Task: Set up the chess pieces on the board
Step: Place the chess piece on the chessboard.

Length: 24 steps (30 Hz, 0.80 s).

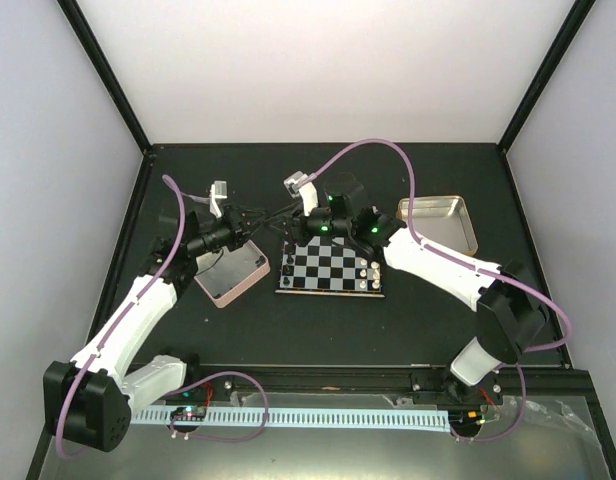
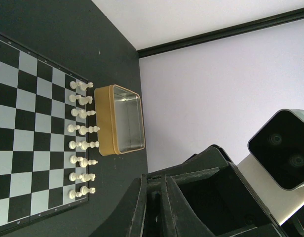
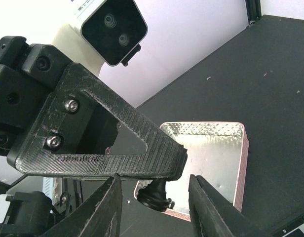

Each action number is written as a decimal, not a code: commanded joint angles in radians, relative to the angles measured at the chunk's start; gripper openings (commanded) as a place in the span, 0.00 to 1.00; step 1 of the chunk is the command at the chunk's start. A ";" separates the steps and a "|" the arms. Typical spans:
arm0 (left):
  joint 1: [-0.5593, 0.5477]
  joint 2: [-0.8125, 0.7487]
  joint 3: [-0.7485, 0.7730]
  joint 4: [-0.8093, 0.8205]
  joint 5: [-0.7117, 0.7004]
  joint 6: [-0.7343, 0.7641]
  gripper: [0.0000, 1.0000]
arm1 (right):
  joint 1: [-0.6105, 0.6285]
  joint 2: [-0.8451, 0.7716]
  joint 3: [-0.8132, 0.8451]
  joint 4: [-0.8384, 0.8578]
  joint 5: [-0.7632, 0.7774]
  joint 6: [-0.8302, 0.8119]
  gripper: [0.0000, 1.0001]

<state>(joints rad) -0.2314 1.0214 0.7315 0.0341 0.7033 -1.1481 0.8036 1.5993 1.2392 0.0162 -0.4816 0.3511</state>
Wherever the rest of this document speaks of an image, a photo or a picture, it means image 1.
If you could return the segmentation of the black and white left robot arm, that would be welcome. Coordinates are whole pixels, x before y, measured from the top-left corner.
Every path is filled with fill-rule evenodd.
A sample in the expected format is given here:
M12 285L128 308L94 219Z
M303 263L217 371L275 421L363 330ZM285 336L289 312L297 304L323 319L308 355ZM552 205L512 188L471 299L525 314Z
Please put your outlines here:
M201 372L175 356L158 355L128 370L151 331L201 272L209 253L241 248L264 222L261 209L229 204L219 218L201 222L182 213L172 239L158 239L114 314L68 362L54 361L43 375L45 429L64 441L103 452L115 449L133 414L174 392L195 397Z

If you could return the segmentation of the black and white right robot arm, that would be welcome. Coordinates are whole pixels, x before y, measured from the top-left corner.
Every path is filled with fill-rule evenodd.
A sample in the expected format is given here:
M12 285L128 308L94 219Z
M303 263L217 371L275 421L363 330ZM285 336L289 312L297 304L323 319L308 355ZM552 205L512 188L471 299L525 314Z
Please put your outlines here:
M467 402L489 373L520 360L546 322L537 291L521 280L521 264L481 261L417 233L411 223L372 206L352 175L335 182L322 205L313 180L297 171L284 181L297 201L278 218L288 245L304 248L320 238L332 248L348 248L371 268L420 278L475 313L474 335L442 379L449 400Z

